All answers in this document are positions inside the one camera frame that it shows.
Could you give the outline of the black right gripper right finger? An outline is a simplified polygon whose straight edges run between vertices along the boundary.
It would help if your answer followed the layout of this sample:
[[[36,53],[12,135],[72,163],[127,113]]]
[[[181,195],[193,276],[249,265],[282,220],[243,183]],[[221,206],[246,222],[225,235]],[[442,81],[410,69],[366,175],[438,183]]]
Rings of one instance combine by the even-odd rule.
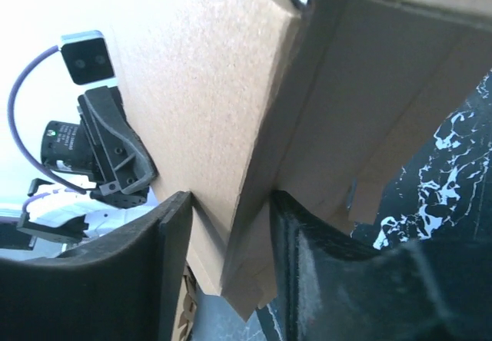
[[[412,240],[380,251],[271,194],[287,340],[489,340],[491,243]]]

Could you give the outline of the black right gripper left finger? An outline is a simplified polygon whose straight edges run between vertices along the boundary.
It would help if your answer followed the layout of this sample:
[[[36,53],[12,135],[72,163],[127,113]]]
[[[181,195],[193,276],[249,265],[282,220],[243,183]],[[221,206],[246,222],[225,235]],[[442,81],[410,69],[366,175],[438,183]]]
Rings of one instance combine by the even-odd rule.
[[[169,340],[192,225],[179,191],[55,258],[1,261],[3,340]]]

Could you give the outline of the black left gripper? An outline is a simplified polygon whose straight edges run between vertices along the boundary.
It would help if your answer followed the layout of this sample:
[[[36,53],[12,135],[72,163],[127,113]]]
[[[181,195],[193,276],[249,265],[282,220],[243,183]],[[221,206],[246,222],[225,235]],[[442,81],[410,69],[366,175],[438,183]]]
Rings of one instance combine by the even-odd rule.
[[[80,124],[48,122],[41,163],[50,171],[86,176],[88,196],[117,208],[145,204],[157,169],[130,127],[118,87],[102,86],[78,97]]]

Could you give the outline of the brown cardboard paper box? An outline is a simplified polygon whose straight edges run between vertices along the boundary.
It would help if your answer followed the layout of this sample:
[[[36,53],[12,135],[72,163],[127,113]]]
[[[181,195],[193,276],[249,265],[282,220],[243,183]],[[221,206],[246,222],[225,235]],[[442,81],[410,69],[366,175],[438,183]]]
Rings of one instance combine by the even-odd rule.
[[[128,121],[157,197],[190,190],[188,261],[239,316],[274,295],[265,201],[279,187],[344,224],[491,60],[491,0],[102,0]]]

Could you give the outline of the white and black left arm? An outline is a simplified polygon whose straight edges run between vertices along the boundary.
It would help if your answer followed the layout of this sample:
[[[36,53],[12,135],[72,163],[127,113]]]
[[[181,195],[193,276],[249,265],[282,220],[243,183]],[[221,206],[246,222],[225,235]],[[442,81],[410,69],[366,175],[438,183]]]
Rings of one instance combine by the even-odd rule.
[[[87,90],[78,113],[77,124],[49,122],[41,144],[42,166],[73,179],[34,179],[17,224],[22,233],[65,245],[97,239],[147,213],[157,176],[117,87]]]

